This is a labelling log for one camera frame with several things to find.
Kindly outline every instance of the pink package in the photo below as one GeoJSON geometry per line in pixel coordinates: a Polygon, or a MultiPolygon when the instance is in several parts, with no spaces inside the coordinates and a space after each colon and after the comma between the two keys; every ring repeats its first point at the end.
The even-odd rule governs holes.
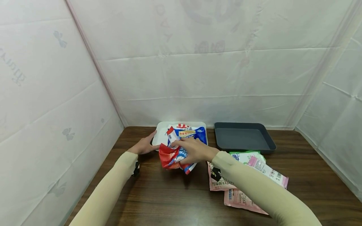
{"type": "Polygon", "coordinates": [[[255,168],[256,170],[262,172],[264,175],[272,179],[274,182],[276,182],[278,185],[284,187],[287,189],[289,178],[282,175],[281,173],[275,171],[267,164],[261,162],[259,159],[252,156],[250,158],[250,161],[248,162],[248,165],[255,168]]]}
{"type": "Polygon", "coordinates": [[[227,191],[232,188],[236,189],[231,181],[228,181],[220,176],[219,169],[216,167],[214,168],[214,166],[209,162],[207,162],[207,165],[209,172],[210,191],[227,191]]]}
{"type": "Polygon", "coordinates": [[[268,215],[264,210],[255,205],[251,199],[249,199],[242,191],[238,189],[230,189],[225,191],[224,205],[268,215]]]}
{"type": "MultiPolygon", "coordinates": [[[[287,189],[289,178],[273,170],[267,164],[260,161],[258,158],[252,156],[248,162],[248,165],[262,172],[264,175],[272,179],[278,185],[287,189]]],[[[268,213],[262,210],[259,206],[255,205],[255,203],[250,200],[242,191],[237,189],[230,189],[228,191],[225,191],[224,205],[268,215],[268,213]]]]}

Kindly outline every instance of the pink snack bag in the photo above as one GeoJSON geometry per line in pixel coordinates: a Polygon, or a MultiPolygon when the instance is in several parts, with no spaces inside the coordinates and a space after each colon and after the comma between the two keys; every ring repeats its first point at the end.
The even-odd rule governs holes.
{"type": "MultiPolygon", "coordinates": [[[[230,154],[238,162],[245,165],[248,164],[251,157],[259,159],[261,162],[265,162],[265,158],[260,152],[249,151],[243,153],[232,153],[230,154]]],[[[213,166],[212,163],[207,162],[209,172],[209,184],[210,191],[228,191],[229,189],[237,189],[233,183],[226,178],[223,178],[220,174],[220,170],[213,166]]]]}
{"type": "MultiPolygon", "coordinates": [[[[262,172],[264,175],[272,179],[278,185],[287,189],[289,178],[273,170],[267,164],[260,161],[258,158],[252,156],[248,162],[248,165],[262,172]]],[[[255,205],[255,203],[250,200],[242,191],[237,189],[230,189],[228,191],[225,191],[224,205],[268,215],[268,213],[262,210],[259,206],[255,205]]]]}
{"type": "Polygon", "coordinates": [[[242,191],[238,189],[230,189],[225,191],[224,205],[268,215],[264,210],[255,205],[251,199],[249,199],[242,191]]]}
{"type": "Polygon", "coordinates": [[[289,178],[270,168],[270,166],[261,162],[259,159],[252,156],[248,162],[248,165],[262,172],[264,175],[272,179],[278,185],[287,189],[289,178]]]}

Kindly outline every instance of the beige sleeve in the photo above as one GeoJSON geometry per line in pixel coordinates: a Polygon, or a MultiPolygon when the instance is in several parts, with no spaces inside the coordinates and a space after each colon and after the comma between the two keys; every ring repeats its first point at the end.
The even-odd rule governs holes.
{"type": "Polygon", "coordinates": [[[302,201],[261,172],[236,161],[226,152],[219,152],[212,163],[279,226],[321,226],[302,201]]]}
{"type": "Polygon", "coordinates": [[[104,226],[116,204],[121,190],[135,170],[138,155],[123,153],[104,176],[70,226],[104,226]]]}

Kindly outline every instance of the crumpled plastic bag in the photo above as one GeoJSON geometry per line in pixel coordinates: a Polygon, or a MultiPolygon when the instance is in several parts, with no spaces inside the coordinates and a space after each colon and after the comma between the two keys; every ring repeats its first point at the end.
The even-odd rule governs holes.
{"type": "Polygon", "coordinates": [[[185,124],[176,124],[171,125],[166,134],[168,137],[167,146],[161,144],[159,148],[162,167],[166,169],[181,168],[186,174],[189,174],[196,166],[196,163],[180,164],[180,161],[187,157],[187,151],[181,146],[171,147],[171,143],[183,137],[193,137],[207,144],[206,129],[204,127],[189,127],[185,124]]]}

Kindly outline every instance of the white fabric wall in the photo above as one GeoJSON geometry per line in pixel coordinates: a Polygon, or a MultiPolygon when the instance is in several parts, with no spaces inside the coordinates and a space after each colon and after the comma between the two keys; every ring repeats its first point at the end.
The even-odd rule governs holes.
{"type": "Polygon", "coordinates": [[[0,1],[0,225],[63,225],[122,129],[65,2],[0,1]]]}
{"type": "Polygon", "coordinates": [[[362,201],[362,26],[324,79],[297,129],[362,201]]]}
{"type": "Polygon", "coordinates": [[[123,123],[294,129],[354,0],[67,0],[123,123]]]}

